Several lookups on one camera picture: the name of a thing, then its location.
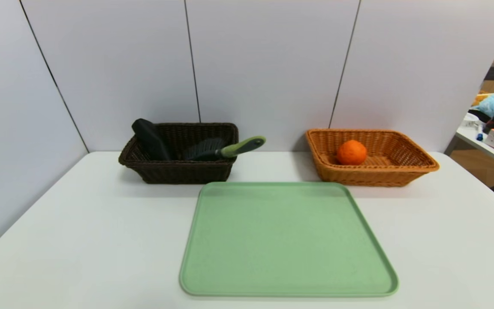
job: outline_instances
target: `wicker basket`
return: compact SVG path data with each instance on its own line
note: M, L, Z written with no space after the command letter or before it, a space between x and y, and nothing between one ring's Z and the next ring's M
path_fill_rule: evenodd
M135 136L127 143L119 163L135 170L148 184L207 184L225 182L235 157L213 162L180 161L182 152L212 137L226 145L237 143L238 129L231 123L162 123L155 125L178 161L151 161Z
M409 137L390 130L312 129L306 132L319 177L354 186L401 187L440 168ZM335 158L343 143L355 139L367 148L360 166L342 166Z

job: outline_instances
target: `orange wicker basket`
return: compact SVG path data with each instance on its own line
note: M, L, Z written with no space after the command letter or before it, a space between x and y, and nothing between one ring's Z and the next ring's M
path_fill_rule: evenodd
M312 129L306 132L306 139L324 182L402 187L440 168L420 146L396 131ZM343 166L335 158L337 149L351 139L367 148L367 159L360 166Z

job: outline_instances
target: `orange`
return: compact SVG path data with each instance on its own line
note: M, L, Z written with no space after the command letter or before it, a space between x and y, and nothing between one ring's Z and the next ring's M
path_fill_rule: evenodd
M337 150L337 160L345 166L358 166L367 159L367 148L362 143L351 139Z

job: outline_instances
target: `blue marker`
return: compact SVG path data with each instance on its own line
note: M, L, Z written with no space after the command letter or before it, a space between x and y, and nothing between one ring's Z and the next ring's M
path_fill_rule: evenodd
M478 135L476 136L478 141L484 140L484 125L478 125Z

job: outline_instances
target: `tray rim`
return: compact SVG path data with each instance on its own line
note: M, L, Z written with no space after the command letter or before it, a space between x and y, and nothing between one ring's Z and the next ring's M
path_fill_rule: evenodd
M186 282L184 281L184 266L186 264L186 261L190 255L188 255L188 252L190 251L190 240L192 239L193 233L194 233L194 227L196 224L196 219L198 217L199 213L199 205L200 205L200 197L203 193L204 190L207 190L208 188L211 188L213 186L220 186L220 185L237 185L237 184L253 184L253 185L283 185L283 184L298 184L298 185L303 185L303 184L318 184L318 185L323 185L323 186L334 186L344 192L346 194L346 197L349 199L351 205L353 206L355 213L358 215L360 222L364 226L365 230L367 231L367 234L369 238L371 239L375 249L378 252L378 255L380 259L384 262L384 265L386 269L388 270L388 273L390 275L390 280L392 282L392 287L390 288L389 291L384 292L384 293L321 293L321 294L315 294L315 293L294 293L294 294L287 294L287 293L206 293L206 292L196 292L192 291L188 286L186 285ZM187 294L190 294L192 296L196 297L330 297L330 298L351 298L351 297L387 297L390 296L398 291L399 285L400 285L400 280L398 278L398 274L394 270L394 267L392 266L392 263L390 263L390 260L388 259L388 256L386 256L386 253L382 249L382 246L380 245L377 237L373 233L371 227L369 226L369 223L363 216L363 213L361 212L361 209L359 209L359 206L357 203L355 203L355 200L353 199L350 191L346 186L343 186L342 184L338 184L336 182L210 182L206 185L203 186L201 190L199 190L198 194L198 201L196 202L196 210L194 211L194 216L192 217L192 223L190 225L190 232L188 233L188 240L186 242L186 248L184 249L184 254L182 256L182 262L181 262L181 268L180 272L178 274L178 281L180 283L180 286L184 292Z

